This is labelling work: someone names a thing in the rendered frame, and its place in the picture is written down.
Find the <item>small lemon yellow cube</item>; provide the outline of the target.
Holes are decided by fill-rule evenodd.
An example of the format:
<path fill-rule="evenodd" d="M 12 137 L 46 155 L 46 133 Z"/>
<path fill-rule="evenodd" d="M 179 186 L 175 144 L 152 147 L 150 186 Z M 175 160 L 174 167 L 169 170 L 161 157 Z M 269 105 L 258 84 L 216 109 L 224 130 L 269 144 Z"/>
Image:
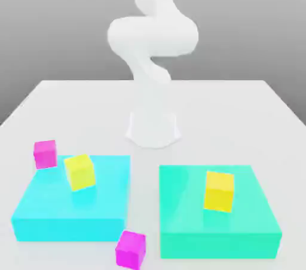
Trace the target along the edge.
<path fill-rule="evenodd" d="M 96 184 L 94 164 L 87 154 L 64 159 L 68 182 L 72 191 L 78 191 Z"/>

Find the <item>small golden yellow cube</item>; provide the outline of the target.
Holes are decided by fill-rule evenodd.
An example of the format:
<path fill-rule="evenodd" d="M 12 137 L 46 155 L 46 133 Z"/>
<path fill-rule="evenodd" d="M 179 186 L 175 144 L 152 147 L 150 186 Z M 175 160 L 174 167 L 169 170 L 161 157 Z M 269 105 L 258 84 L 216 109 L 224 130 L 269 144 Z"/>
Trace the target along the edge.
<path fill-rule="evenodd" d="M 204 209 L 230 213 L 234 199 L 234 175 L 208 171 Z"/>

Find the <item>small pink cube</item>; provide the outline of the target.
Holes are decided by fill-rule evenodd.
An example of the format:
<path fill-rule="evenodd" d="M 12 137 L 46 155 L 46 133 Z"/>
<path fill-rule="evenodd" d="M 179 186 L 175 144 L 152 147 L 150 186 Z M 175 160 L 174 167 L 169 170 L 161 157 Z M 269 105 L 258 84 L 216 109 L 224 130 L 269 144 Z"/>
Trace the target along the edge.
<path fill-rule="evenodd" d="M 33 156 L 37 169 L 57 166 L 57 147 L 55 140 L 34 143 Z"/>

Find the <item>small magenta cube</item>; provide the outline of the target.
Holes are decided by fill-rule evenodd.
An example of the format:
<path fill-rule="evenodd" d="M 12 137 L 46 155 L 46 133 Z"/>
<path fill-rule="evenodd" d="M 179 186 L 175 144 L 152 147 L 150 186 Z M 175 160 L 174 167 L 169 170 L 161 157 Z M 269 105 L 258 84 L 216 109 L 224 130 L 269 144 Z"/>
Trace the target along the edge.
<path fill-rule="evenodd" d="M 132 231 L 123 231 L 115 248 L 116 264 L 140 270 L 146 254 L 146 236 Z"/>

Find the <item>large turquoise green box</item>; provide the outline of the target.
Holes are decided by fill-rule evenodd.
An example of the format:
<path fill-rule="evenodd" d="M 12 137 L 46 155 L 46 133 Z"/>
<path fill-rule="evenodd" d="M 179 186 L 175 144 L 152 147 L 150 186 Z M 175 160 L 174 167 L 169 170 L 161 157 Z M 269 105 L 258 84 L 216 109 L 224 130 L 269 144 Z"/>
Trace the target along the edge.
<path fill-rule="evenodd" d="M 204 209 L 208 171 L 234 176 L 230 213 Z M 163 259 L 274 259 L 280 226 L 249 165 L 159 167 Z"/>

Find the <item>large cyan box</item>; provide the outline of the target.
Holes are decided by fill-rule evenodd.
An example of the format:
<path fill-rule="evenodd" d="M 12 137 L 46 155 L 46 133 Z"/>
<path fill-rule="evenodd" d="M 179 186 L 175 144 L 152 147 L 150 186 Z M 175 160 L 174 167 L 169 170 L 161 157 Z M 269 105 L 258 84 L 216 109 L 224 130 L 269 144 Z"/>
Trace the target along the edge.
<path fill-rule="evenodd" d="M 12 217 L 17 241 L 113 241 L 127 225 L 130 156 L 92 155 L 96 184 L 72 191 L 60 155 L 37 170 Z"/>

